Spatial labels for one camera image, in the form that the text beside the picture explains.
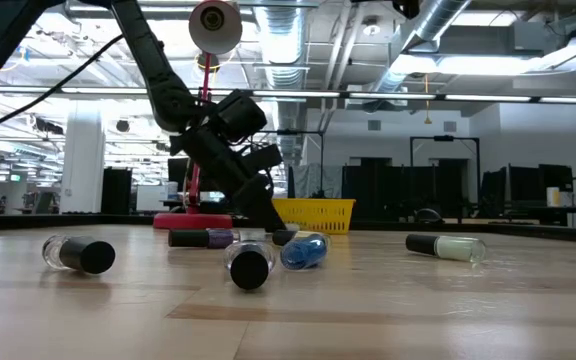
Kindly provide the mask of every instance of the white column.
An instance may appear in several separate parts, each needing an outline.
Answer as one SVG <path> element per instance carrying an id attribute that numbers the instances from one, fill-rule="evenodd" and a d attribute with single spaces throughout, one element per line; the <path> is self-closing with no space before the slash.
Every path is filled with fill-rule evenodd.
<path id="1" fill-rule="evenodd" d="M 101 101 L 71 101 L 66 128 L 61 213 L 99 212 L 106 136 Z"/>
<path id="2" fill-rule="evenodd" d="M 24 194 L 28 186 L 27 180 L 27 172 L 10 172 L 10 179 L 5 184 L 6 190 L 4 194 L 6 196 L 6 215 L 21 215 L 21 211 L 17 209 L 24 207 Z"/>

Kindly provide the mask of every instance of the white container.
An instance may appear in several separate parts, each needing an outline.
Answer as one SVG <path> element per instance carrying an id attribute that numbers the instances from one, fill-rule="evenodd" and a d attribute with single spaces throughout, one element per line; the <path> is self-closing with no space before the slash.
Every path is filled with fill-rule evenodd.
<path id="1" fill-rule="evenodd" d="M 168 200 L 178 200 L 177 187 L 179 184 L 176 181 L 168 182 Z"/>
<path id="2" fill-rule="evenodd" d="M 554 187 L 549 187 L 546 189 L 546 200 L 548 203 L 548 206 L 550 207 L 560 207 L 561 206 L 561 198 L 559 196 L 559 188 L 554 186 Z"/>

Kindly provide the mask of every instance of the black cable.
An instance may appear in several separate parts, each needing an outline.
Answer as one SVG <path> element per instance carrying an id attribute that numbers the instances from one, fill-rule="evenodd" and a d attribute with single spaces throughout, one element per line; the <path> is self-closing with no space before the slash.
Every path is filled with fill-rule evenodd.
<path id="1" fill-rule="evenodd" d="M 517 15 L 517 13 L 508 8 L 508 9 L 503 9 L 499 14 L 497 14 L 497 16 L 495 16 L 494 18 L 492 18 L 492 20 L 488 23 L 488 26 L 492 25 L 492 23 L 495 22 L 495 20 L 497 20 L 497 18 L 499 18 L 501 15 L 503 15 L 503 13 L 505 13 L 506 11 L 508 11 L 509 13 L 512 13 L 513 15 L 515 15 L 515 18 L 517 18 L 517 20 L 521 20 L 521 18 L 519 17 L 519 15 Z"/>
<path id="2" fill-rule="evenodd" d="M 544 25 L 550 29 L 550 31 L 552 31 L 553 34 L 558 35 L 558 36 L 562 36 L 562 37 L 566 37 L 568 36 L 567 34 L 560 34 L 558 32 L 555 31 L 555 28 L 552 27 L 552 25 L 548 24 L 548 23 L 544 23 Z"/>
<path id="3" fill-rule="evenodd" d="M 40 102 L 46 100 L 50 95 L 54 94 L 55 92 L 57 92 L 59 89 L 61 89 L 62 86 L 64 86 L 67 82 L 69 82 L 70 80 L 72 80 L 75 76 L 79 75 L 79 73 L 81 73 L 82 71 L 84 71 L 84 69 L 86 67 L 88 67 L 88 65 L 92 64 L 93 62 L 95 62 L 104 52 L 106 52 L 106 50 L 108 50 L 111 46 L 113 46 L 115 43 L 117 43 L 119 40 L 123 39 L 123 34 L 122 35 L 118 35 L 115 38 L 113 38 L 112 40 L 110 40 L 106 45 L 104 45 L 101 49 L 99 49 L 99 51 L 97 51 L 96 53 L 94 53 L 90 59 L 86 60 L 85 63 L 81 64 L 81 66 L 79 66 L 75 71 L 73 71 L 72 73 L 70 73 L 68 76 L 66 76 L 65 78 L 63 78 L 63 80 L 61 80 L 60 82 L 58 82 L 55 86 L 53 86 L 52 88 L 50 88 L 50 90 L 46 91 L 45 93 L 43 93 L 40 97 L 36 98 L 35 100 L 31 101 L 30 103 L 20 107 L 19 109 L 11 112 L 8 115 L 5 115 L 3 117 L 0 118 L 0 125 L 10 119 L 12 119 L 13 117 L 23 113 L 24 111 L 32 108 L 33 106 L 39 104 Z"/>

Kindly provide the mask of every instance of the desk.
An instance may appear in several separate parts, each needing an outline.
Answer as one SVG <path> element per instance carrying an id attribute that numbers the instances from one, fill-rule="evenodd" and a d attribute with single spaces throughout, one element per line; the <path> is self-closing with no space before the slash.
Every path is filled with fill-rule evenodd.
<path id="1" fill-rule="evenodd" d="M 52 234 L 111 243 L 100 276 L 47 268 Z M 411 254 L 406 233 L 334 236 L 320 269 L 239 291 L 222 250 L 97 225 L 0 231 L 0 359 L 576 359 L 576 243 L 494 234 L 479 266 Z"/>

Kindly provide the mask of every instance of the black monitor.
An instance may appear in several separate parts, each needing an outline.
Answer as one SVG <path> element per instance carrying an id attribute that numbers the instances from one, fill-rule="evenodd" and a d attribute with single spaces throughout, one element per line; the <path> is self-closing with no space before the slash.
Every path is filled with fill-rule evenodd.
<path id="1" fill-rule="evenodd" d="M 486 217 L 496 217 L 504 211 L 506 201 L 506 167 L 486 171 L 481 180 L 482 209 Z"/>
<path id="2" fill-rule="evenodd" d="M 544 189 L 558 187 L 559 191 L 573 191 L 570 166 L 539 164 L 539 172 Z"/>
<path id="3" fill-rule="evenodd" d="M 510 172 L 510 200 L 546 201 L 546 189 L 541 181 L 538 168 L 508 166 Z"/>

